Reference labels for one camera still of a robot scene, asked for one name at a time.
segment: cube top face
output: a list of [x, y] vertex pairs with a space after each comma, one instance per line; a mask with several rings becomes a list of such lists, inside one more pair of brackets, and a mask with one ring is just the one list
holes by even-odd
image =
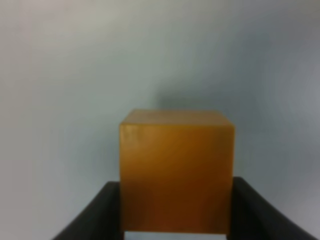
[[230, 126], [232, 123], [217, 111], [133, 110], [122, 124]]
[[232, 123], [217, 112], [135, 110], [119, 134], [124, 231], [229, 233]]

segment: cube front face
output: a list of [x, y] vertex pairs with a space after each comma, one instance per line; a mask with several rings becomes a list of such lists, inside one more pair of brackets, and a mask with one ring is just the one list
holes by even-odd
[[235, 128], [228, 122], [123, 122], [123, 230], [228, 234], [234, 138]]

